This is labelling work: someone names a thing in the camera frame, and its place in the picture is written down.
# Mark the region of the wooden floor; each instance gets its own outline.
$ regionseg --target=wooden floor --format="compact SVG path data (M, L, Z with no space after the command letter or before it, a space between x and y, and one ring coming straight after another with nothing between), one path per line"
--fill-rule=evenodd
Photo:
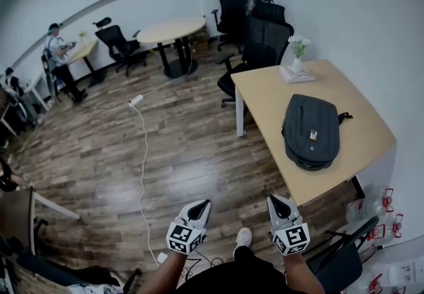
M136 67L128 78L124 71L110 69L102 84L88 89L80 106L62 96L63 102L54 104L19 157L19 145L11 145L36 190L82 217L73 221L38 207L37 216L49 222L41 237L50 248L42 254L73 268L108 267L123 280L138 267L143 275L133 291L155 269L138 209L144 135L139 117L128 107L128 100L141 93L145 98L138 108L148 132L142 207L154 253L166 252L170 221L185 204L210 199L208 237L198 248L201 253L231 260L237 232L247 226L253 231L256 255L281 268L282 257L268 237L266 197L290 194L251 116L246 116L246 135L238 138L235 106L221 108L226 95L217 80L225 66L213 63L215 53L196 56L199 69L194 74L158 91L168 81L158 53L149 54L148 65ZM240 56L233 58L239 61ZM300 208L312 244L324 239L325 230L344 224L345 206L355 197L352 183L345 182ZM194 273L207 267L202 261ZM21 293L66 293L49 281L17 273Z

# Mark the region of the bag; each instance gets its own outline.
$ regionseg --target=bag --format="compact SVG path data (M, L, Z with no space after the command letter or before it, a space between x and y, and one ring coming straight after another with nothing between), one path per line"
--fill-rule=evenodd
M338 115L330 102L294 94L282 130L288 158L309 171L331 166L340 148L339 125L346 118L353 117Z
M53 55L48 48L53 38L48 41L48 44L42 50L41 62L45 72L51 72L54 68L56 68L56 62L53 60Z

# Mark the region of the flower vase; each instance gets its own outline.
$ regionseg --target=flower vase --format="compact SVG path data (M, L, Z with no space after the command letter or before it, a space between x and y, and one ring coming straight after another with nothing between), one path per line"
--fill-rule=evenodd
M293 74L298 74L303 70L302 61L299 58L295 58L291 64L290 70Z

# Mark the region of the chair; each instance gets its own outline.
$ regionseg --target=chair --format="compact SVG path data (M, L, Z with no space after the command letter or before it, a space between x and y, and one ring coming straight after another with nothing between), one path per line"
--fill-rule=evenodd
M293 33L293 27L285 21L284 7L271 3L258 3L254 6L248 20L243 63L232 68L230 58L234 54L223 54L215 60L216 64L224 62L227 67L227 73L218 80L218 87L231 98L222 100L222 108L227 102L235 101L235 86L231 74L280 64L288 46L288 38Z
M353 234L326 231L333 236L340 236L340 240L306 261L309 269L321 282L326 293L340 293L360 277L362 262L358 249L377 224L378 217L373 217ZM305 254L322 246L333 236L308 250Z
M125 76L129 76L129 69L135 63L142 61L140 53L136 53L140 49L140 44L137 40L127 41L122 35L121 29L119 26L109 26L107 28L103 27L108 25L111 22L110 17L105 17L99 22L94 22L99 30L95 33L96 36L109 47L109 56L114 59L116 62L122 63L117 69L116 72L119 72L120 68L127 66L125 71ZM132 37L135 38L139 31L137 31Z
M217 30L225 33L225 39L218 45L218 51L224 44L233 43L242 53L238 43L244 42L246 29L246 3L247 0L219 0L221 3L221 22L218 23L218 9L212 11L215 16Z
M114 275L104 267L91 266L83 269L72 269L47 260L41 256L34 256L16 238L6 239L0 236L0 253L4 256L17 254L16 263L32 273L53 281L61 286L72 285L114 285L122 287L122 292L127 294L130 286L141 271L137 268L125 284L122 284Z

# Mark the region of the person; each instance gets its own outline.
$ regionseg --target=person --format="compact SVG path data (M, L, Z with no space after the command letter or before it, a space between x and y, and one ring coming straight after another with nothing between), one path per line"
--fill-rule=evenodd
M19 187L26 187L29 183L16 175L7 162L0 156L0 189L14 191Z
M68 56L66 55L73 47L75 42L64 43L62 38L59 37L59 25L53 23L48 27L48 36L44 43L45 48L51 53L52 60L55 63L55 68L52 70L52 74L59 77L68 88L68 91L74 97L74 103L80 103L87 97L85 89L80 91L69 71L68 67Z
M249 228L242 228L237 234L233 262L209 268L193 276L177 289L187 256L173 251L146 280L138 294L324 294L322 285L299 253L283 257L285 277L271 263L254 255L249 248L251 242L252 232Z
M9 95L24 105L28 121L32 124L32 126L35 126L38 122L38 113L32 104L30 95L24 93L19 79L13 76L13 69L10 67L6 69L5 89Z

